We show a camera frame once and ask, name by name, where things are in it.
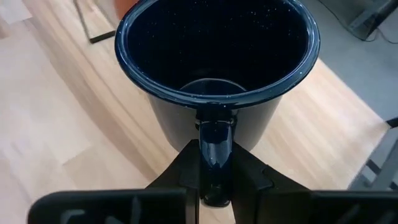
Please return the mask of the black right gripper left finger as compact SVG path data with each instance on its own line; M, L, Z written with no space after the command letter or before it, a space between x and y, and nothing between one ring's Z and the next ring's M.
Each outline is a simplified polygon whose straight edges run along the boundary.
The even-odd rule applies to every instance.
M39 198L27 221L42 223L198 223L199 143L191 140L144 189L59 191Z

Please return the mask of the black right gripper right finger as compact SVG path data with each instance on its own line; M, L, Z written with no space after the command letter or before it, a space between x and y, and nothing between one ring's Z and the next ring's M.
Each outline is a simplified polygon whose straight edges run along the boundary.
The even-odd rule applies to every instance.
M233 145L236 223L397 224L397 192L310 190Z

